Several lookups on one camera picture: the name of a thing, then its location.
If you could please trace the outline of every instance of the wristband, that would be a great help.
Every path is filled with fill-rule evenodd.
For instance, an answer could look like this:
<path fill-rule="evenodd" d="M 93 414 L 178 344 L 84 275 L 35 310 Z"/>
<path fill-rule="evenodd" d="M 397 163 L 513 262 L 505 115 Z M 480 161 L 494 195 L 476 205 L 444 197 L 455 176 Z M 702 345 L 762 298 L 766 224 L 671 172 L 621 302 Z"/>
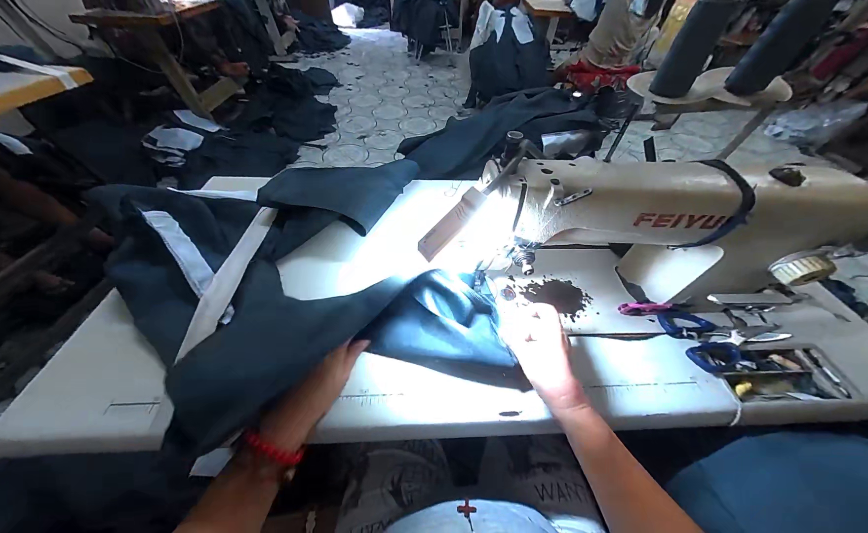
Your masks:
<path fill-rule="evenodd" d="M 305 450 L 300 448 L 295 452 L 286 452 L 279 448 L 264 442 L 259 433 L 255 430 L 246 430 L 243 432 L 243 442 L 253 450 L 256 454 L 265 456 L 274 463 L 279 463 L 283 466 L 296 466 L 302 460 L 302 453 Z"/>

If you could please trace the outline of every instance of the navy fabric piece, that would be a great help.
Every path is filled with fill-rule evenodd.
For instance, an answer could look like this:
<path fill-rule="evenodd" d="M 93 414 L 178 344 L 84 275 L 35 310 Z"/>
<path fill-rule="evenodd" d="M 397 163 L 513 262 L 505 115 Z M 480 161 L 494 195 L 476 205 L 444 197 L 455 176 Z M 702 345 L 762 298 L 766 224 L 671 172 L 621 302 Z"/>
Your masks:
<path fill-rule="evenodd" d="M 511 92 L 548 85 L 546 65 L 550 55 L 546 39 L 533 25 L 531 17 L 533 41 L 525 44 L 517 41 L 512 8 L 513 5 L 497 8 L 505 23 L 499 42 L 494 30 L 486 42 L 470 50 L 470 93 L 465 107 L 474 107 L 476 101 L 490 102 L 494 97 Z"/>
<path fill-rule="evenodd" d="M 422 276 L 419 280 L 424 281 L 410 285 L 418 290 L 404 296 L 425 295 L 424 305 L 439 302 L 428 309 L 439 309 L 440 319 L 421 317 L 423 309 L 408 313 L 405 306 L 412 304 L 402 299 L 399 309 L 389 314 L 399 321 L 385 335 L 379 332 L 386 326 L 376 318 L 410 279 L 389 278 L 356 294 L 323 300 L 300 301 L 283 294 L 277 260 L 336 220 L 367 233 L 416 174 L 417 165 L 407 160 L 374 169 L 292 169 L 260 189 L 259 203 L 122 185 L 88 192 L 104 207 L 118 238 L 106 273 L 135 326 L 168 367 L 165 386 L 174 404 L 168 438 L 180 451 L 200 454 L 224 442 L 369 323 L 367 331 L 374 332 L 371 338 L 378 343 L 373 353 L 525 387 L 525 381 L 514 379 L 515 361 L 497 336 L 492 300 L 478 296 L 465 302 L 471 291 L 445 273 Z M 233 319 L 174 365 L 198 298 L 141 212 L 169 213 L 216 271 L 261 205 L 278 208 L 278 213 L 234 295 Z M 418 322 L 406 330 L 409 335 L 399 334 L 409 316 Z M 465 342 L 456 338 L 461 328 L 470 332 Z M 427 343 L 436 339 L 454 348 L 432 350 Z M 446 360 L 461 366 L 442 365 Z"/>
<path fill-rule="evenodd" d="M 529 390 L 516 357 L 499 337 L 493 296 L 475 292 L 472 281 L 472 275 L 425 272 L 357 337 L 371 340 L 372 353 L 467 380 Z"/>
<path fill-rule="evenodd" d="M 418 172 L 414 161 L 400 160 L 367 173 L 363 168 L 287 169 L 260 188 L 262 206 L 301 206 L 336 212 L 361 236 L 392 204 Z M 399 176 L 409 176 L 407 181 Z"/>
<path fill-rule="evenodd" d="M 665 490 L 706 533 L 868 531 L 868 438 L 745 437 L 685 468 Z"/>
<path fill-rule="evenodd" d="M 536 146 L 544 133 L 591 130 L 596 134 L 591 150 L 597 150 L 606 130 L 594 105 L 591 97 L 573 98 L 559 89 L 525 89 L 493 99 L 469 118 L 449 118 L 432 134 L 404 139 L 398 152 L 421 167 L 418 179 L 479 179 L 488 159 L 503 151 L 511 130 L 523 132 Z"/>

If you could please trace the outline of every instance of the dark blue fabric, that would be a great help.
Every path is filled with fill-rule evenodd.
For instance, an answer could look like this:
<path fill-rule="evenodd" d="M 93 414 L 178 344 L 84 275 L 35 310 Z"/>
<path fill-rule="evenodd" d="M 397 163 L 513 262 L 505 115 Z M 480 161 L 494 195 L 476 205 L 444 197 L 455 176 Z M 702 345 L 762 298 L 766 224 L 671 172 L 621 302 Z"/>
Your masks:
<path fill-rule="evenodd" d="M 167 366 L 165 386 L 174 403 L 168 435 L 181 452 L 218 446 L 353 336 L 370 335 L 372 353 L 525 388 L 525 380 L 514 379 L 515 360 L 497 335 L 492 298 L 473 294 L 455 276 L 422 275 L 413 284 L 391 277 L 322 300 L 283 293 L 277 260 L 336 220 L 364 235 L 417 172 L 407 160 L 373 169 L 291 169 L 260 189 L 259 203 L 121 185 L 88 192 L 115 224 L 118 245 L 108 277 Z M 233 297 L 233 319 L 173 364 L 198 298 L 141 212 L 169 213 L 217 271 L 260 205 L 278 213 Z M 406 286 L 411 290 L 403 294 Z"/>
<path fill-rule="evenodd" d="M 375 354 L 466 380 L 529 390 L 516 358 L 499 338 L 493 295 L 476 292 L 472 280 L 469 274 L 429 270 L 357 337 L 370 340 Z"/>
<path fill-rule="evenodd" d="M 665 487 L 705 533 L 868 532 L 868 438 L 745 437 Z"/>

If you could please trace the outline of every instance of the industrial sewing machine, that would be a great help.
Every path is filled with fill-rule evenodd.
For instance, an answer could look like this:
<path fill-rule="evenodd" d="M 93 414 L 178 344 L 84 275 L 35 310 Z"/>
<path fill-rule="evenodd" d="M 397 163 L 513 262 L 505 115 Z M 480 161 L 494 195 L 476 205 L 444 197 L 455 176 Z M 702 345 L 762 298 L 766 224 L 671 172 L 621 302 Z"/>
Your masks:
<path fill-rule="evenodd" d="M 801 165 L 528 159 L 541 154 L 520 139 L 512 135 L 479 187 L 422 239 L 428 259 L 487 203 L 491 223 L 511 228 L 506 254 L 524 274 L 544 245 L 633 244 L 617 271 L 657 303 L 805 285 L 832 274 L 833 257 L 868 252 L 868 181 L 858 176 Z"/>

